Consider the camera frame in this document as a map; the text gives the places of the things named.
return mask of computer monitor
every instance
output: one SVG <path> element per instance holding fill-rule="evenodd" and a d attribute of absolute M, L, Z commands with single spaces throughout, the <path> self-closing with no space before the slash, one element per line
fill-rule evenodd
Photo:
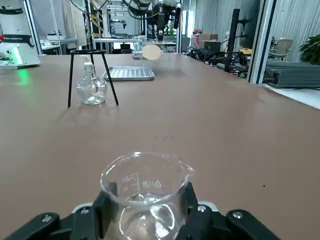
<path fill-rule="evenodd" d="M 240 33 L 246 37 L 240 38 L 240 45 L 252 49 L 254 45 L 256 28 L 258 23 L 261 0 L 242 0 L 239 20 L 246 23 L 240 24 Z"/>

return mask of glass bottle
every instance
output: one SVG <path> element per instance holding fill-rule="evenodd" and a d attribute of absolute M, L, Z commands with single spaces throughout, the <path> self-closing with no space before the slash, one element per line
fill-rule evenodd
<path fill-rule="evenodd" d="M 108 84 L 96 76 L 92 62 L 84 63 L 84 77 L 75 87 L 84 104 L 94 105 L 106 101 Z"/>

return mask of glass beaker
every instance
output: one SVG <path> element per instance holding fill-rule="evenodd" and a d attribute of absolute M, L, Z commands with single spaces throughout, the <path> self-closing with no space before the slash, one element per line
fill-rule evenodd
<path fill-rule="evenodd" d="M 142 49 L 146 43 L 146 36 L 135 36 L 133 42 L 132 57 L 136 60 L 142 59 Z"/>
<path fill-rule="evenodd" d="M 193 172 L 173 154 L 132 152 L 114 160 L 100 179 L 116 206 L 106 237 L 174 240 L 186 223 L 183 193 Z"/>

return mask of white floor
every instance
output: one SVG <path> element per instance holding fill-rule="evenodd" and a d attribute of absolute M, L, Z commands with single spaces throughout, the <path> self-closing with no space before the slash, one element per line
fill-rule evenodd
<path fill-rule="evenodd" d="M 313 89 L 292 89 L 292 88 L 274 88 L 264 85 L 265 88 L 271 89 L 278 94 L 294 99 L 301 103 L 320 110 L 320 90 Z"/>

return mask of black pole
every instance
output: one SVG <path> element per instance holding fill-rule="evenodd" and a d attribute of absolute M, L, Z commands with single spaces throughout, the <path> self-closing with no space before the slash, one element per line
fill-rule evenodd
<path fill-rule="evenodd" d="M 231 21 L 231 27 L 230 27 L 230 35 L 229 35 L 229 41 L 228 41 L 228 49 L 227 49 L 227 56 L 226 61 L 224 63 L 224 70 L 226 72 L 230 72 L 230 62 L 233 55 L 234 47 L 235 47 L 235 40 L 237 36 L 237 28 L 238 28 L 238 21 L 239 21 L 239 14 L 240 9 L 235 8 L 233 9 L 232 14 L 232 21 Z"/>
<path fill-rule="evenodd" d="M 94 55 L 93 54 L 90 54 L 90 58 L 91 58 L 91 62 L 93 65 L 95 65 L 95 62 L 94 62 Z"/>
<path fill-rule="evenodd" d="M 74 56 L 71 53 L 71 62 L 70 62 L 70 75 L 69 75 L 69 92 L 68 92 L 68 108 L 70 108 L 71 105 L 71 91 L 72 91 L 72 77 L 74 72 Z"/>
<path fill-rule="evenodd" d="M 108 78 L 109 78 L 109 82 L 110 82 L 111 89 L 112 89 L 112 92 L 113 92 L 114 100 L 115 100 L 116 105 L 118 106 L 119 102 L 118 102 L 117 94 L 116 94 L 116 91 L 115 91 L 115 88 L 114 88 L 114 83 L 112 82 L 112 79 L 111 79 L 111 75 L 110 75 L 110 71 L 109 71 L 109 68 L 108 68 L 107 60 L 106 60 L 106 57 L 105 57 L 104 54 L 101 54 L 101 55 L 102 55 L 102 59 L 103 59 L 103 62 L 104 62 L 104 67 L 105 67 L 106 73 L 107 73 Z"/>

